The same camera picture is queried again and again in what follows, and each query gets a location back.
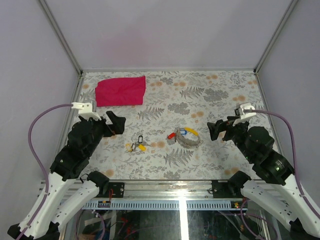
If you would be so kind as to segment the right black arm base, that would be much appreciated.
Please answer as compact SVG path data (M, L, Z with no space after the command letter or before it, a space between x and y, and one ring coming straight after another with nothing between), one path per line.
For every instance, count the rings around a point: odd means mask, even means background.
M214 199L235 198L236 194L227 180L211 180L211 187L207 192Z

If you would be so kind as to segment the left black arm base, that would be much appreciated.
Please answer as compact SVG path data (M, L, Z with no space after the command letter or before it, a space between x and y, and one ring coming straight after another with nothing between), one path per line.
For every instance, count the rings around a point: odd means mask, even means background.
M125 183L124 182L110 182L108 185L107 194L110 199L121 199L124 197Z

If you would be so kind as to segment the red tag key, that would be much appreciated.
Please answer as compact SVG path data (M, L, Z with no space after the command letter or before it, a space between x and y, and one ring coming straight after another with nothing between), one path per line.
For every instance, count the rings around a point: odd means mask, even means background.
M171 133L171 134L169 134L167 136L168 139L172 139L172 138L175 138L175 137L176 137L176 133L175 132L173 132L173 133Z

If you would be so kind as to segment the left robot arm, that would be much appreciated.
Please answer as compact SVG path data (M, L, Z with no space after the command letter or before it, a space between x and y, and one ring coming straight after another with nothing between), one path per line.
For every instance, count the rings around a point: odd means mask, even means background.
M57 240L73 216L91 199L112 193L109 178L95 170L87 175L82 186L67 200L67 190L89 164L103 138L121 135L126 118L107 111L111 123L103 117L85 119L72 126L67 144L56 155L47 175L45 187L30 212L20 223L7 231L14 240Z

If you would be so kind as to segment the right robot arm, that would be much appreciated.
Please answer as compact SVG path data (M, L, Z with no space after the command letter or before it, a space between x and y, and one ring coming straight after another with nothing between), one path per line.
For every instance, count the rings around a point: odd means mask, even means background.
M277 199L264 191L243 171L237 171L227 181L228 192L233 197L243 196L254 201L273 215L294 240L318 240L320 219L310 209L299 192L295 170L288 160L273 149L275 142L262 126L249 126L249 122L237 123L235 117L226 121L207 123L212 141L224 132L224 141L232 141L252 165L253 171L265 183L272 185L282 197Z

